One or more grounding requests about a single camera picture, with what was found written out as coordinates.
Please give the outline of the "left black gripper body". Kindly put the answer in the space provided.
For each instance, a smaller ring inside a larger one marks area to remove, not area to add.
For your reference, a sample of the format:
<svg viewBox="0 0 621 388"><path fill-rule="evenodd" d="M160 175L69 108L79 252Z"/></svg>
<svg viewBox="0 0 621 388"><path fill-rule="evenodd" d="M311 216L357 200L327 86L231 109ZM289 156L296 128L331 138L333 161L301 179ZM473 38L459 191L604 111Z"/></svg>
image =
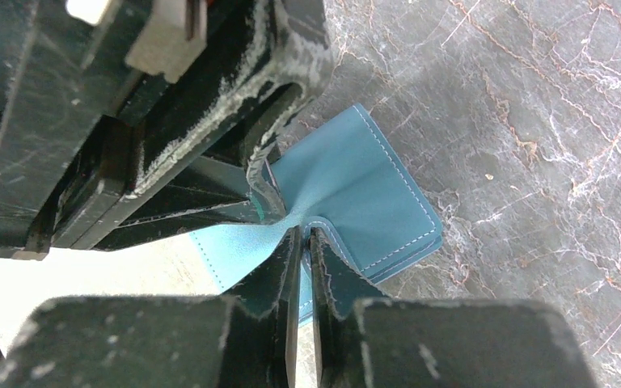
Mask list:
<svg viewBox="0 0 621 388"><path fill-rule="evenodd" d="M95 22L0 1L0 258L94 250L113 205L287 84L278 140L332 65L321 1L110 1Z"/></svg>

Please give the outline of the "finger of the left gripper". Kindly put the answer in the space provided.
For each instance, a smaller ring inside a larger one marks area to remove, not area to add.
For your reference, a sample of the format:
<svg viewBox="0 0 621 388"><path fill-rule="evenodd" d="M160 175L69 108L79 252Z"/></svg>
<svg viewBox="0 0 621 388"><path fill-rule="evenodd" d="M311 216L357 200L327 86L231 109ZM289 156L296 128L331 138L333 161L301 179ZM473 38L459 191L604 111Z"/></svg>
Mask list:
<svg viewBox="0 0 621 388"><path fill-rule="evenodd" d="M289 119L289 85L267 85L261 102L217 129L177 164L177 171L135 200L113 205L93 228L97 251L117 251L209 226L270 224L287 210L268 157Z"/></svg>

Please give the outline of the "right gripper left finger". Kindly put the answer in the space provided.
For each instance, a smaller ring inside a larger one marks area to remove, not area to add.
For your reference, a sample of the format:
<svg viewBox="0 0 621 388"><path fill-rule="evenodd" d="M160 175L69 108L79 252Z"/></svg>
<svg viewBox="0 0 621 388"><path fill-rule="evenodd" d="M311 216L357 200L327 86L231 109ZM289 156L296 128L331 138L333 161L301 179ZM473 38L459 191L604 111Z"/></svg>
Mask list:
<svg viewBox="0 0 621 388"><path fill-rule="evenodd" d="M221 295L58 297L27 318L0 387L291 387L302 231Z"/></svg>

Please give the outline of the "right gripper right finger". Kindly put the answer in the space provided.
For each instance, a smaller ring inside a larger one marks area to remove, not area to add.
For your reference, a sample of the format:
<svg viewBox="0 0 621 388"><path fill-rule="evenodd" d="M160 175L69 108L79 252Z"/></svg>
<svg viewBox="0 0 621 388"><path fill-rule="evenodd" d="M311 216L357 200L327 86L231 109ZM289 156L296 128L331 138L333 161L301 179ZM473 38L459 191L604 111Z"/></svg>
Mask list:
<svg viewBox="0 0 621 388"><path fill-rule="evenodd" d="M518 299L395 299L308 238L322 387L594 387L563 315Z"/></svg>

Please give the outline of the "teal card holder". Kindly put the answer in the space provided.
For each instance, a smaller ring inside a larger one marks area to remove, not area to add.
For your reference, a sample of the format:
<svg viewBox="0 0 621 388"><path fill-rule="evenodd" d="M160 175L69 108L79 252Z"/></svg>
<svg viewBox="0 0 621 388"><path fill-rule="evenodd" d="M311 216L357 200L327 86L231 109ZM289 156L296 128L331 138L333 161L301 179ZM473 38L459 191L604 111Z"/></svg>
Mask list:
<svg viewBox="0 0 621 388"><path fill-rule="evenodd" d="M440 218L360 104L293 145L270 170L288 209L281 221L191 233L222 291L267 259L295 226L324 230L340 257L375 284L442 245Z"/></svg>

